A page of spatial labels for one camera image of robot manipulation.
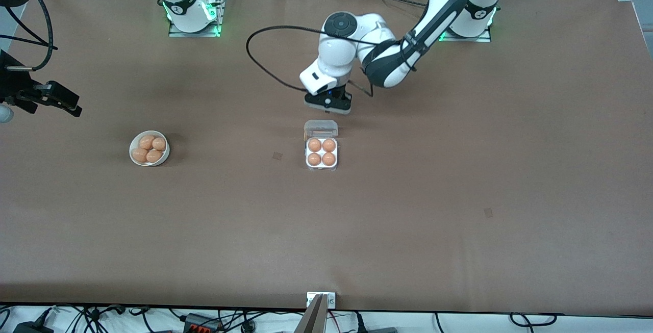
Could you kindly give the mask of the clear plastic egg box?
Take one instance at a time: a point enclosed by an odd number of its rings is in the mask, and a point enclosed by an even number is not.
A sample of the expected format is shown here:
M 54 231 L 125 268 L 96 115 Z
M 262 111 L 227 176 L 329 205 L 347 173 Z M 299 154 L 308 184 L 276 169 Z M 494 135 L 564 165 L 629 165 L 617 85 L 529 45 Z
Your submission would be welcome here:
M 331 170 L 331 171 L 336 170 L 340 159 L 340 154 L 339 154 L 340 145 L 337 140 L 337 135 L 338 135 L 338 124 L 333 120 L 306 121 L 306 123 L 304 124 L 304 163 L 308 169 Z M 318 138 L 322 142 L 324 142 L 324 140 L 326 140 L 327 138 L 332 138 L 336 141 L 337 149 L 333 152 L 333 154 L 335 154 L 335 156 L 337 157 L 335 166 L 325 167 L 323 163 L 321 163 L 319 166 L 313 167 L 307 163 L 307 156 L 311 153 L 310 150 L 308 150 L 307 148 L 307 142 L 311 138 Z M 325 154 L 325 151 L 322 149 L 320 150 L 320 152 L 318 152 L 318 154 L 320 154 L 320 156 L 322 157 Z

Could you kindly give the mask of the black box orange connectors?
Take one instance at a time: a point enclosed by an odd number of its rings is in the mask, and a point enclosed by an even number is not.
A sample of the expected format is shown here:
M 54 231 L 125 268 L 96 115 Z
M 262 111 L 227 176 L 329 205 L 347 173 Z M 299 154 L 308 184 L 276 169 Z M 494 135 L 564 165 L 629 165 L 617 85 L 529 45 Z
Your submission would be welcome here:
M 219 333 L 222 321 L 199 314 L 188 314 L 184 317 L 183 333 Z

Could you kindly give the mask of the white ceramic bowl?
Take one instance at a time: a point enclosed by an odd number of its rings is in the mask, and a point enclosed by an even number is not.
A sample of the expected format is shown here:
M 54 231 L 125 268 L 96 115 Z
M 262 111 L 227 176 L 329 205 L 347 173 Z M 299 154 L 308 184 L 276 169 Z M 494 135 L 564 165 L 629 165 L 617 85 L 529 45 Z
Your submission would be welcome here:
M 131 156 L 131 152 L 135 148 L 138 147 L 138 142 L 139 142 L 140 138 L 142 136 L 144 136 L 144 135 L 154 135 L 156 137 L 161 136 L 161 137 L 166 139 L 165 135 L 163 135 L 163 133 L 161 133 L 159 131 L 145 131 L 145 132 L 142 132 L 139 135 L 135 136 L 135 138 L 133 138 L 133 140 L 131 141 L 131 143 L 129 145 L 129 157 L 130 157 L 131 161 L 133 161 L 132 156 Z M 145 167 L 154 167 L 154 166 L 158 166 L 160 164 L 165 163 L 166 159 L 168 158 L 168 156 L 170 154 L 170 150 L 171 150 L 171 147 L 170 147 L 167 139 L 166 139 L 166 143 L 167 143 L 167 148 L 166 148 L 165 151 L 163 151 L 163 156 L 161 157 L 161 159 L 159 161 L 157 161 L 156 163 L 153 163 L 153 164 L 143 163 L 143 164 L 141 164 L 141 163 L 136 163 L 135 161 L 133 161 L 133 163 L 137 164 L 138 166 L 145 166 Z

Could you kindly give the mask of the black power adapter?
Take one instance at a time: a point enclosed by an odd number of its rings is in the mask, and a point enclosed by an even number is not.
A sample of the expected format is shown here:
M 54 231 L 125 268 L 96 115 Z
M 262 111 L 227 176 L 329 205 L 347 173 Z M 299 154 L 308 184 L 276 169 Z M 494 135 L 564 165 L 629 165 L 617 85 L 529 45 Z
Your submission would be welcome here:
M 12 333 L 54 333 L 54 330 L 46 326 L 37 326 L 34 322 L 18 323 Z

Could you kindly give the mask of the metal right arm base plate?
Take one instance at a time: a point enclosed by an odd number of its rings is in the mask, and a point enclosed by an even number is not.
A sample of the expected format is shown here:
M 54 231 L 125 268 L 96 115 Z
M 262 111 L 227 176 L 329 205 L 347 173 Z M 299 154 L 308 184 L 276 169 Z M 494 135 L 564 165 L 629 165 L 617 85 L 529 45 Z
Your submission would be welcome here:
M 217 38 L 222 32 L 225 0 L 198 0 L 186 15 L 173 16 L 166 10 L 170 37 Z

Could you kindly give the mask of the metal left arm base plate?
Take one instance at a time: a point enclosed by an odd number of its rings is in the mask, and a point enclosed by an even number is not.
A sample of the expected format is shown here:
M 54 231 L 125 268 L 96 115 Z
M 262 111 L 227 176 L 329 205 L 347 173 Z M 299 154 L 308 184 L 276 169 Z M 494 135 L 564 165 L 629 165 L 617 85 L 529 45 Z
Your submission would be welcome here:
M 485 28 L 485 30 L 478 36 L 461 36 L 457 35 L 451 28 L 445 30 L 438 39 L 439 42 L 478 42 L 478 43 L 489 43 L 492 41 L 490 27 Z

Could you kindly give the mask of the small metal bracket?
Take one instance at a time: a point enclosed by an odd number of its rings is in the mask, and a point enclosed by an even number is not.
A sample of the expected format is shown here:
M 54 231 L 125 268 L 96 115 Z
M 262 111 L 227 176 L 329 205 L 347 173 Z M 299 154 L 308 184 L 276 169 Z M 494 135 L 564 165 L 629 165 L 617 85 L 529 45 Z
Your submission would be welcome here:
M 310 304 L 313 301 L 313 298 L 319 296 L 319 295 L 324 295 L 325 300 L 328 305 L 329 310 L 333 310 L 336 308 L 336 293 L 334 292 L 326 292 L 326 291 L 309 291 L 306 293 L 306 307 L 308 308 Z

